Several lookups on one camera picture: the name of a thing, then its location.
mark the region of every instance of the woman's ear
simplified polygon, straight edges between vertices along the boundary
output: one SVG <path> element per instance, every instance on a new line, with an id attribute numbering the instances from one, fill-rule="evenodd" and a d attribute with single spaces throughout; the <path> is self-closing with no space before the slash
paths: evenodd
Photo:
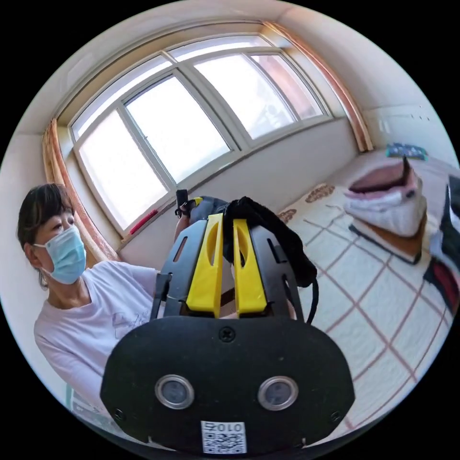
<path id="1" fill-rule="evenodd" d="M 42 263 L 40 262 L 40 259 L 37 257 L 35 254 L 35 247 L 32 246 L 30 243 L 26 243 L 24 245 L 24 252 L 25 256 L 30 262 L 30 265 L 34 268 L 42 268 Z"/>

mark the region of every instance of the white t-shirt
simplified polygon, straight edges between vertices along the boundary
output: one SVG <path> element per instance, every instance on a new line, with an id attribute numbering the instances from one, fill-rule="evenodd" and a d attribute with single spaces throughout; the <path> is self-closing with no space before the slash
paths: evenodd
<path id="1" fill-rule="evenodd" d="M 149 321 L 156 275 L 153 268 L 100 262 L 82 275 L 90 304 L 61 310 L 45 301 L 35 322 L 35 341 L 51 367 L 103 414 L 105 364 L 129 331 Z"/>

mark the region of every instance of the window sill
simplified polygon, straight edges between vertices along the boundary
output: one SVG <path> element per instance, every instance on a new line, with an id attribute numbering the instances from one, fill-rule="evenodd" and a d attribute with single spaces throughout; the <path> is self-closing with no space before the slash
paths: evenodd
<path id="1" fill-rule="evenodd" d="M 305 120 L 301 124 L 297 124 L 294 127 L 291 127 L 289 129 L 283 130 L 282 133 L 277 132 L 276 134 L 273 135 L 267 135 L 265 138 L 261 139 L 261 142 L 254 148 L 250 149 L 247 152 L 242 152 L 241 155 L 235 159 L 234 161 L 225 164 L 221 168 L 219 168 L 217 171 L 209 175 L 206 179 L 203 179 L 193 187 L 190 187 L 188 189 L 189 193 L 195 191 L 196 189 L 200 188 L 207 182 L 211 181 L 215 177 L 219 176 L 222 174 L 224 171 L 230 169 L 232 166 L 235 166 L 236 164 L 240 163 L 241 161 L 249 158 L 250 156 L 254 155 L 255 153 L 258 153 L 260 150 L 265 149 L 266 147 L 276 144 L 279 141 L 282 141 L 283 139 L 286 139 L 294 134 L 297 134 L 299 132 L 305 131 L 309 128 L 322 125 L 324 123 L 328 123 L 330 121 L 336 120 L 336 118 L 333 118 L 328 115 L 321 115 L 318 117 L 314 117 L 309 120 Z M 118 249 L 116 250 L 117 253 L 120 253 L 120 251 L 130 242 L 133 240 L 133 238 L 136 238 L 143 230 L 145 230 L 150 224 L 156 221 L 161 215 L 165 214 L 169 209 L 173 208 L 176 206 L 176 201 L 175 198 L 172 198 L 171 200 L 167 201 L 163 206 L 158 208 L 158 213 L 155 214 L 151 219 L 149 219 L 145 224 L 140 227 L 135 233 L 127 235 L 123 240 L 121 241 L 120 245 L 118 246 Z"/>

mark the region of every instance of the window frame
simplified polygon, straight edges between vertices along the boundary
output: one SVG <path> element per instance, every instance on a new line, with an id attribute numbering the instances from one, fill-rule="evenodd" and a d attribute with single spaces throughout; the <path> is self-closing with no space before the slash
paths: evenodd
<path id="1" fill-rule="evenodd" d="M 267 46 L 251 46 L 251 47 L 240 47 L 240 48 L 230 48 L 224 50 L 213 51 L 211 53 L 204 53 L 202 55 L 194 56 L 183 61 L 175 61 L 175 59 L 168 54 L 168 51 L 176 49 L 191 43 L 197 43 L 200 41 L 206 41 L 212 38 L 224 38 L 226 36 L 250 36 L 256 35 L 261 37 L 267 42 Z M 270 131 L 269 133 L 259 136 L 256 139 L 252 139 L 249 132 L 244 128 L 243 124 L 230 108 L 226 100 L 220 95 L 220 93 L 214 88 L 214 86 L 195 68 L 195 64 L 206 62 L 209 60 L 214 60 L 217 58 L 223 58 L 227 56 L 245 56 L 246 59 L 254 66 L 255 69 L 261 75 L 263 75 L 269 84 L 273 87 L 276 93 L 279 95 L 283 103 L 289 108 L 289 111 L 294 116 L 295 121 L 288 124 L 287 126 L 278 128 L 276 130 Z M 272 55 L 280 56 L 287 65 L 293 70 L 293 72 L 299 77 L 300 81 L 305 85 L 305 87 L 310 92 L 312 98 L 318 104 L 320 110 L 322 110 L 322 115 L 312 116 L 310 118 L 302 120 L 292 103 L 288 98 L 283 94 L 282 90 L 278 85 L 270 78 L 269 74 L 261 67 L 258 66 L 254 59 L 251 56 L 262 56 L 262 55 Z M 107 91 L 108 88 L 112 87 L 114 84 L 120 87 L 123 87 L 124 84 L 117 84 L 117 82 L 125 79 L 128 73 L 132 72 L 132 79 L 137 78 L 142 75 L 148 68 L 148 62 L 151 62 L 153 59 L 158 56 L 162 56 L 171 65 L 161 69 L 160 71 L 149 76 L 144 81 L 141 81 L 126 93 L 118 97 L 113 103 L 111 103 L 103 112 L 101 112 L 93 122 L 88 126 L 88 128 L 82 133 L 81 136 L 77 138 L 75 132 L 77 129 L 80 129 L 86 120 L 89 119 L 91 115 L 85 117 L 85 121 L 79 122 L 82 115 L 85 114 L 88 110 L 91 109 L 91 106 L 96 103 L 96 101 Z M 126 104 L 133 100 L 133 98 L 140 96 L 143 92 L 154 87 L 155 85 L 161 84 L 168 78 L 177 78 L 178 81 L 184 85 L 188 90 L 191 96 L 197 101 L 200 105 L 203 112 L 208 116 L 209 120 L 216 127 L 223 140 L 227 143 L 229 151 L 214 159 L 213 161 L 207 163 L 205 166 L 199 168 L 197 171 L 192 173 L 190 176 L 186 177 L 179 183 L 176 183 L 170 173 L 162 164 L 160 158 L 155 154 L 154 149 L 147 140 L 144 138 L 140 129 L 137 127 L 136 122 L 131 117 L 129 111 L 126 108 Z M 108 98 L 110 98 L 116 91 L 109 92 Z M 112 212 L 107 206 L 104 197 L 98 190 L 98 186 L 95 179 L 95 173 L 92 172 L 92 168 L 87 164 L 87 161 L 81 156 L 80 148 L 85 142 L 85 140 L 91 135 L 92 132 L 98 127 L 98 125 L 107 118 L 114 110 L 118 112 L 123 123 L 133 140 L 137 144 L 141 154 L 147 160 L 149 165 L 154 170 L 155 174 L 159 180 L 166 187 L 166 194 L 158 200 L 156 203 L 152 204 L 141 216 L 138 217 L 134 222 L 130 223 L 126 229 L 123 229 L 122 226 L 118 223 L 117 216 L 115 212 Z M 287 52 L 282 48 L 274 45 L 270 40 L 260 33 L 226 33 L 226 34 L 216 34 L 209 35 L 199 39 L 192 39 L 188 41 L 182 41 L 178 44 L 166 47 L 160 51 L 157 51 L 150 56 L 145 57 L 137 64 L 126 69 L 122 74 L 117 75 L 115 78 L 111 79 L 106 85 L 104 85 L 89 101 L 82 107 L 78 113 L 72 118 L 71 122 L 68 125 L 70 136 L 73 140 L 74 146 L 73 151 L 79 164 L 79 167 L 83 173 L 83 177 L 87 182 L 91 192 L 93 193 L 96 201 L 101 206 L 101 209 L 114 226 L 116 231 L 120 234 L 122 238 L 126 237 L 129 234 L 130 229 L 145 218 L 153 209 L 161 209 L 162 207 L 168 205 L 169 203 L 174 202 L 175 191 L 179 188 L 191 189 L 196 187 L 198 184 L 203 183 L 206 179 L 209 179 L 211 176 L 218 173 L 218 171 L 227 168 L 238 160 L 248 156 L 249 154 L 260 150 L 273 142 L 276 142 L 282 138 L 285 138 L 295 132 L 302 131 L 310 126 L 320 124 L 326 121 L 329 121 L 333 118 L 330 108 L 327 103 L 321 96 L 321 94 L 314 87 L 307 75 L 299 68 L 299 66 L 291 59 Z"/>

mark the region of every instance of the woman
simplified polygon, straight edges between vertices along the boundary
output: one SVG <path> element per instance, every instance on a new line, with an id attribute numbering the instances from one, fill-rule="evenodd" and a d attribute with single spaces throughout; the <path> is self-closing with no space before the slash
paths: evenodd
<path id="1" fill-rule="evenodd" d="M 149 321 L 157 270 L 109 261 L 85 270 L 74 214 L 65 187 L 57 184 L 31 189 L 19 211 L 19 242 L 48 290 L 34 336 L 55 372 L 109 415 L 99 396 L 105 364 L 122 337 Z M 174 239 L 188 225 L 182 216 Z"/>

